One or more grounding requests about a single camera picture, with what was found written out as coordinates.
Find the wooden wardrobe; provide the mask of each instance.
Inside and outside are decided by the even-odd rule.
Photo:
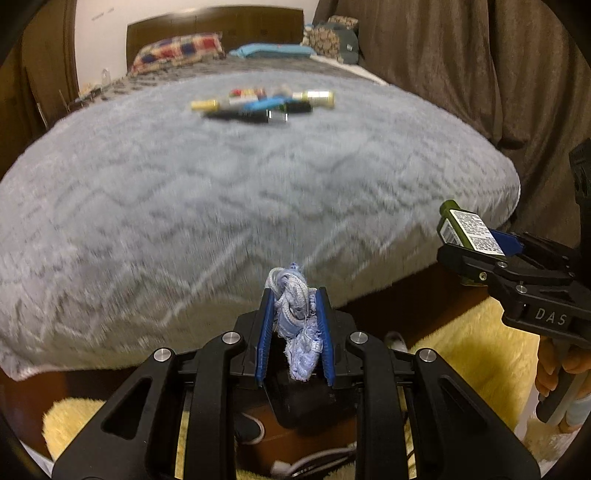
[[[78,95],[76,0],[49,0],[0,66],[0,177]]]

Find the black marker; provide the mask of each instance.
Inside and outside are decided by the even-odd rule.
[[[278,111],[287,114],[292,113],[311,113],[312,104],[306,101],[289,100],[277,108]]]
[[[287,113],[276,112],[272,110],[261,110],[255,112],[241,112],[231,110],[219,110],[209,112],[204,115],[206,118],[215,120],[240,120],[249,124],[285,124],[287,123]]]

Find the wooden headboard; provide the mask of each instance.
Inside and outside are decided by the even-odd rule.
[[[127,26],[127,68],[144,45],[178,35],[221,32],[227,52],[253,42],[298,44],[303,30],[304,11],[298,8],[237,5],[184,10]]]

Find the black mount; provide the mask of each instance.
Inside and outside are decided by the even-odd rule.
[[[358,332],[350,315],[333,310],[324,289],[319,295],[331,355],[323,358],[315,375],[331,378],[327,382],[332,381],[332,389],[354,394],[356,479],[408,479],[407,416],[420,479],[540,478],[526,448],[435,351],[423,349],[412,355],[390,350],[377,338]],[[66,448],[53,478],[174,478],[189,391],[184,479],[235,479],[232,392],[259,388],[257,353],[271,296],[266,290],[257,312],[242,315],[233,332],[200,350],[182,355],[170,349],[154,352]],[[402,405],[399,391],[404,392]],[[8,459],[21,461],[16,456]]]
[[[566,350],[570,345],[591,349],[591,139],[570,153],[570,167],[580,209],[578,249],[528,233],[492,231],[498,240],[509,236],[517,240],[518,251],[500,260],[444,244],[437,260],[462,277],[488,285],[489,294],[504,308],[502,321],[506,325],[550,337]],[[568,402],[574,379],[575,375],[560,370],[558,387],[536,409],[541,421],[555,420],[561,403]]]

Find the barcode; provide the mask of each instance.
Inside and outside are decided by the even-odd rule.
[[[475,213],[450,210],[458,225],[468,237],[474,250],[487,255],[505,255],[491,231]]]
[[[443,222],[443,226],[441,227],[439,234],[445,243],[462,246],[462,241],[460,240],[460,237],[458,237],[456,231],[453,229],[449,220],[446,219],[445,222]]]

